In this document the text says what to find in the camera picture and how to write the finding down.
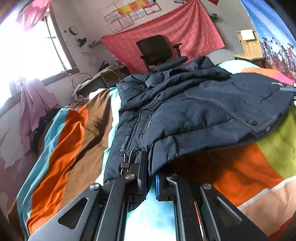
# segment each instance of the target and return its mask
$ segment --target chair backrest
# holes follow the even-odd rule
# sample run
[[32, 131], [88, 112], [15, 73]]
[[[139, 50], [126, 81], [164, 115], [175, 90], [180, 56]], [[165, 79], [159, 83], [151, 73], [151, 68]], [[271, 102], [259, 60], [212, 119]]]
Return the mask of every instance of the chair backrest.
[[166, 62], [173, 53], [161, 35], [151, 36], [136, 42], [141, 53], [147, 56], [144, 58], [148, 65], [158, 65]]

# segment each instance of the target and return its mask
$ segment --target black office chair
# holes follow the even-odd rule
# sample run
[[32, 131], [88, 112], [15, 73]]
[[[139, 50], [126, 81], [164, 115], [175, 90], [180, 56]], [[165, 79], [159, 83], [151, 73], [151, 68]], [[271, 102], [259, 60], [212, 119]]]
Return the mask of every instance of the black office chair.
[[142, 53], [140, 58], [143, 59], [150, 73], [172, 69], [188, 60], [187, 56], [181, 56], [179, 49], [179, 46], [181, 45], [180, 43], [172, 47], [172, 49], [176, 49], [178, 58], [174, 58], [167, 62], [167, 60], [172, 57], [173, 53], [168, 43], [161, 35], [142, 39], [136, 42], [136, 45]]

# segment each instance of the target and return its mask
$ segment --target window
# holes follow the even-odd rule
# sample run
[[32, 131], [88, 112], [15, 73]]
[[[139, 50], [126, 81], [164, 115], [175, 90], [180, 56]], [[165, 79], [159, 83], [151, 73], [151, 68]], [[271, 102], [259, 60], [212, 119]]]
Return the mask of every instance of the window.
[[27, 32], [14, 19], [0, 25], [0, 107], [8, 98], [19, 95], [15, 83], [21, 77], [44, 80], [48, 85], [66, 77], [64, 72], [79, 72], [55, 27], [57, 24], [49, 9]]

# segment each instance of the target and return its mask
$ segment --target navy puffer jacket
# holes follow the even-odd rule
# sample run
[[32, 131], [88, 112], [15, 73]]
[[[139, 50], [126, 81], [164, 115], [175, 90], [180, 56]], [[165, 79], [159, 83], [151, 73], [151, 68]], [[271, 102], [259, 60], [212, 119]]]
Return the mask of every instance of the navy puffer jacket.
[[204, 56], [186, 68], [124, 78], [117, 84], [120, 119], [104, 182], [120, 176], [124, 153], [134, 162], [146, 150], [154, 175], [181, 155], [266, 137], [293, 96], [273, 82], [255, 73], [231, 74]]

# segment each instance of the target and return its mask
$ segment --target bed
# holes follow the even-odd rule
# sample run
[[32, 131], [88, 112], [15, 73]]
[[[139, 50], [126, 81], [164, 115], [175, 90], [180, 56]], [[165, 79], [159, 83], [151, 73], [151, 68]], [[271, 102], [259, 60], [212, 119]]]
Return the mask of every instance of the bed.
[[[242, 60], [219, 66], [233, 74], [254, 72], [293, 83], [276, 70]], [[117, 88], [99, 89], [81, 109], [62, 108], [47, 125], [39, 141], [39, 158], [8, 215], [24, 239], [91, 183], [103, 185], [120, 104]], [[294, 132], [296, 109], [290, 107], [283, 122], [266, 138], [232, 149], [183, 156], [182, 162], [173, 162], [173, 171], [190, 181], [211, 183], [275, 240], [296, 210]], [[176, 240], [173, 203], [155, 199], [155, 183], [146, 201], [128, 213], [125, 240], [138, 240], [140, 235], [141, 240]]]

